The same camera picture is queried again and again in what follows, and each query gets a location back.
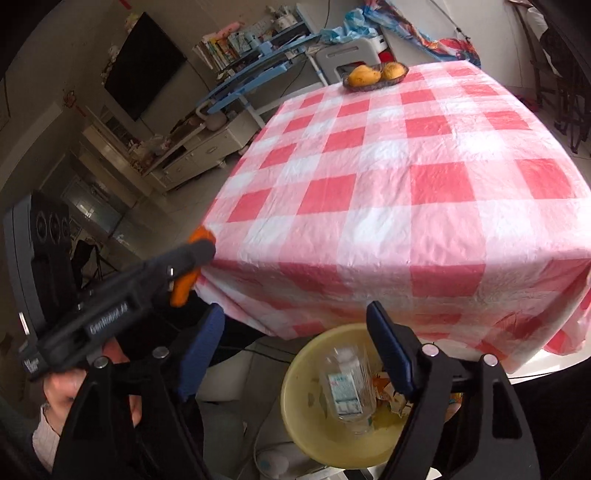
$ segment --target fruit bowl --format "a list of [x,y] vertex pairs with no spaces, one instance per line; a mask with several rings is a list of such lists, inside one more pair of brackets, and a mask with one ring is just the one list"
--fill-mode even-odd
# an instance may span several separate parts
[[[374,66],[370,66],[370,67],[373,68],[374,70],[379,70],[381,72],[382,69],[386,65],[387,65],[386,63],[381,63],[379,65],[374,65]],[[343,78],[343,87],[345,87],[347,90],[350,90],[351,92],[371,92],[373,90],[379,90],[380,88],[390,87],[392,85],[397,85],[404,80],[404,78],[406,77],[406,75],[408,73],[408,67],[404,63],[401,63],[401,65],[404,67],[404,73],[400,77],[396,77],[393,80],[380,80],[377,83],[373,83],[371,85],[364,85],[361,87],[353,87],[353,86],[349,85],[349,81],[348,81],[349,75],[347,75],[345,78]]]

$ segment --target white plastic stool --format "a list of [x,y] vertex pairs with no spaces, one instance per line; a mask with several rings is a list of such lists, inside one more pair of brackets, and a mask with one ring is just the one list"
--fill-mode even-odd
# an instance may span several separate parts
[[388,45],[382,35],[376,38],[358,38],[323,48],[316,54],[316,62],[329,83],[339,83],[341,76],[337,69],[340,66],[358,61],[367,65],[377,65],[380,63],[378,53],[386,48]]

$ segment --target pink checkered tablecloth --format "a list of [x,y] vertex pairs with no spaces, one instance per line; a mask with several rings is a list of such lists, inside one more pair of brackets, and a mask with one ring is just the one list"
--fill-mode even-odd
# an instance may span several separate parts
[[467,62],[399,85],[286,101],[204,219],[217,254],[196,288],[263,332],[393,321],[513,371],[582,345],[591,192],[557,140]]

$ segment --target white sleeve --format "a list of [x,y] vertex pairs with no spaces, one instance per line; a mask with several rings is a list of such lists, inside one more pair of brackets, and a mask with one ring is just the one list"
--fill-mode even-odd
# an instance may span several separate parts
[[41,464],[51,472],[60,436],[51,428],[45,417],[45,409],[48,406],[48,404],[41,406],[39,426],[33,433],[33,449]]

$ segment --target hand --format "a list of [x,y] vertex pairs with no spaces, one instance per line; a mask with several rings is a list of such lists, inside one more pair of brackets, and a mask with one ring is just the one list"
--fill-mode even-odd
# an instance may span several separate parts
[[[125,356],[115,339],[109,340],[104,345],[103,355],[109,357],[114,364],[129,362],[129,358]],[[74,369],[63,374],[50,374],[43,381],[43,390],[49,403],[49,407],[45,410],[45,417],[47,423],[58,435],[61,435],[70,408],[85,378],[86,371]],[[141,397],[130,395],[129,406],[135,427],[142,418]]]

